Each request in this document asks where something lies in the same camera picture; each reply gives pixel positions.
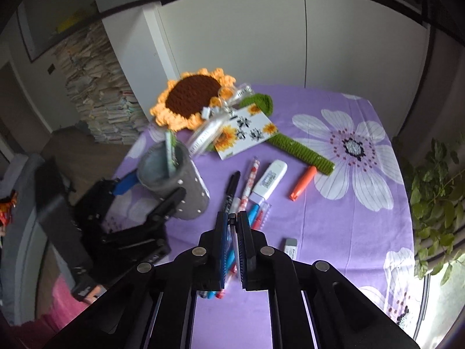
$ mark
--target metal screw head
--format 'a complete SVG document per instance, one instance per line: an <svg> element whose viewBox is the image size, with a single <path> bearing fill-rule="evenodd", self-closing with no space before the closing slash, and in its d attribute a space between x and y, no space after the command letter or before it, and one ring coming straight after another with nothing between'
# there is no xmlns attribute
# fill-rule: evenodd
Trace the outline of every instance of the metal screw head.
<svg viewBox="0 0 465 349"><path fill-rule="evenodd" d="M152 270L152 265L148 262L141 262L139 265L137 265L137 271L139 273L148 273L150 270Z"/></svg>
<svg viewBox="0 0 465 349"><path fill-rule="evenodd" d="M320 272L326 272L329 270L329 264L326 261L318 261L315 264L315 267L320 271Z"/></svg>
<svg viewBox="0 0 465 349"><path fill-rule="evenodd" d="M198 257L205 256L205 254L206 254L206 249L203 248L203 247L195 247L194 249L192 249L192 254L193 254L194 256L198 256Z"/></svg>
<svg viewBox="0 0 465 349"><path fill-rule="evenodd" d="M274 249L272 247L262 247L260 248L260 253L265 256L271 256L274 254Z"/></svg>

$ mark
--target pink cloth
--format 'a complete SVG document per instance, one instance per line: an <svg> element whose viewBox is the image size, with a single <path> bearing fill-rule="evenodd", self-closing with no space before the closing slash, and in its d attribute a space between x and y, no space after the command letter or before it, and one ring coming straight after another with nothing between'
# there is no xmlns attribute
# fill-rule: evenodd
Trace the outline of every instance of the pink cloth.
<svg viewBox="0 0 465 349"><path fill-rule="evenodd" d="M62 275L56 280L52 291L53 302L47 314L33 322L12 327L29 349L41 349L48 340L62 330L71 320L87 308L87 304L78 302L71 296Z"/></svg>

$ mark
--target green crocheted stem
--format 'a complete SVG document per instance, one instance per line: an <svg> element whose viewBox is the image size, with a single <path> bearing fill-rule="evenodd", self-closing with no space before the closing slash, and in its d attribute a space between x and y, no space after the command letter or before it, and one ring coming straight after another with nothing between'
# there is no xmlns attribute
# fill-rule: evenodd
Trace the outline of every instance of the green crocheted stem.
<svg viewBox="0 0 465 349"><path fill-rule="evenodd" d="M330 175L334 170L334 163L332 161L318 155L317 152L312 151L310 148L305 147L294 139L281 133L277 133L275 136L269 138L267 143L302 160L304 163L315 165L316 168L325 175Z"/></svg>
<svg viewBox="0 0 465 349"><path fill-rule="evenodd" d="M273 100L267 94L257 93L240 102L241 107L245 107L250 104L256 104L267 117L273 113ZM302 160L306 164L315 165L316 168L325 175L330 175L334 170L334 163L332 161L318 155L317 152L281 133L269 138L267 143L270 143L276 148L279 148L280 150Z"/></svg>

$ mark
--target gray pen holder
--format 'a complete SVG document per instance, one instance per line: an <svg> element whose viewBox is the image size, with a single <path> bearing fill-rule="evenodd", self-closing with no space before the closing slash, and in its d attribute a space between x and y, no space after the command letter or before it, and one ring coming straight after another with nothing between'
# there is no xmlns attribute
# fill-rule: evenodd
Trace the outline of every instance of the gray pen holder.
<svg viewBox="0 0 465 349"><path fill-rule="evenodd" d="M137 177L160 200L168 197L176 188L184 187L185 199L174 216L183 220L195 219L208 207L210 194L183 143L176 142L175 154L178 166L176 173L169 177L165 142L150 147L140 159Z"/></svg>

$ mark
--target table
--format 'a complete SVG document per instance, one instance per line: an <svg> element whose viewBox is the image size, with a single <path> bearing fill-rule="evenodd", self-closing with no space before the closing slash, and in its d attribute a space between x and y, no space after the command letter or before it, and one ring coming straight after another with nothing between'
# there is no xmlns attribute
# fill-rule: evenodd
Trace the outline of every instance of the table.
<svg viewBox="0 0 465 349"><path fill-rule="evenodd" d="M391 143L370 102L316 89L253 88L273 98L270 119L278 129L332 159L335 170L329 177L318 174L305 194L292 202L288 195L307 165L267 143L224 161L212 152L197 157L195 164L210 191L210 204L195 220L168 221L170 259L196 246L201 233L213 228L231 173L240 170L247 175L256 155L261 161L260 177L273 160L280 159L288 164L288 170L269 198L271 213L263 227L268 244L282 249L286 238L297 239L298 261L328 261L392 320L416 323L419 300L410 295L414 257L408 200ZM178 133L181 140L187 136ZM136 168L141 155L163 139L150 125L115 177ZM239 183L241 190L244 178ZM117 197L105 227L120 230L141 224L157 203L148 190L137 185ZM224 299L199 298L192 348L271 346L266 292L242 291L235 280Z"/></svg>

